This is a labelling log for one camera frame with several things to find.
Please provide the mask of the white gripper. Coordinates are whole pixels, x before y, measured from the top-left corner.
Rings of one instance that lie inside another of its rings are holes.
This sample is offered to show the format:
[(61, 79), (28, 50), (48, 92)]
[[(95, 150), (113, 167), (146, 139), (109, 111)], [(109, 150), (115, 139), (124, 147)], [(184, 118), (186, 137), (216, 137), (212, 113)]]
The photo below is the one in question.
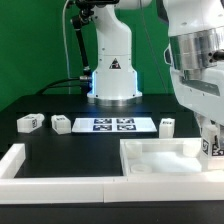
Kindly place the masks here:
[(224, 68), (194, 71), (192, 79), (171, 68), (170, 76), (180, 105), (224, 126)]

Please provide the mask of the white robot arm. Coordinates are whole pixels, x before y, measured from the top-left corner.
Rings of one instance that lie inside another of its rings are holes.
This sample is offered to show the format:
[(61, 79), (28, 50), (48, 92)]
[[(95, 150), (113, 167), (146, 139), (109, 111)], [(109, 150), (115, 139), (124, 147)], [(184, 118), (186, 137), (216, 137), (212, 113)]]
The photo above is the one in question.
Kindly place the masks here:
[(224, 0), (74, 0), (73, 26), (93, 22), (98, 66), (92, 74), (91, 102), (121, 104), (141, 96), (132, 67), (132, 34), (115, 15), (157, 2), (168, 23), (170, 75), (178, 102), (224, 126)]

